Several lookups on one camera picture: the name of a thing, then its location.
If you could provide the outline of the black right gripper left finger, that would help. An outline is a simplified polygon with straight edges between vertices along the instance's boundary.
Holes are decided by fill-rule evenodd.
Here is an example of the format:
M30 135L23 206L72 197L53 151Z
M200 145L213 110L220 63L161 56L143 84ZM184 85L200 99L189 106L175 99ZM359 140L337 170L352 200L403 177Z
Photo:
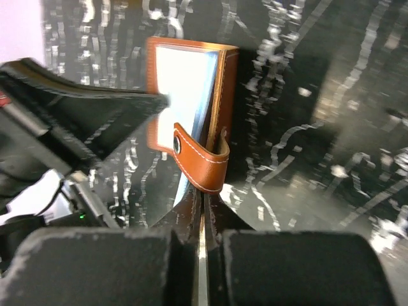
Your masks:
M153 225L170 228L178 238L171 252L168 272L170 305L198 304L201 204L201 192L189 187L181 201Z

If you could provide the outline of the brown leather card holder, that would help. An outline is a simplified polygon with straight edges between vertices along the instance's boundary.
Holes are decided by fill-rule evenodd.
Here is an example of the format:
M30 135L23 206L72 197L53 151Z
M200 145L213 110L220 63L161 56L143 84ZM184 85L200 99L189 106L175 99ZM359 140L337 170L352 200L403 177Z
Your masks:
M147 90L169 105L147 128L150 149L173 157L182 174L174 203L188 185L222 191L228 166L239 49L233 45L152 36Z

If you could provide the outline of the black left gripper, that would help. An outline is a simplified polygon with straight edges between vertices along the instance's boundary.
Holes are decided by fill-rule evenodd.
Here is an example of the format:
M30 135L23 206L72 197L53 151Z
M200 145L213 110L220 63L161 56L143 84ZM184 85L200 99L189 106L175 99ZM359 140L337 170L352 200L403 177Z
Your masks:
M160 94L76 84L30 58L1 65L1 209L51 169L78 174L75 220L118 228L88 171L168 106Z

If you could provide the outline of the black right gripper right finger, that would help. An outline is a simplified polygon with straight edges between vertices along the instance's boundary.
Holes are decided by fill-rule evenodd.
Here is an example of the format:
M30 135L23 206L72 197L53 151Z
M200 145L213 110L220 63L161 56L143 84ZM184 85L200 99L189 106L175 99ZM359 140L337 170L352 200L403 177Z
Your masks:
M203 195L203 222L207 253L207 293L209 305L227 305L224 263L220 251L226 230L252 230L218 194Z

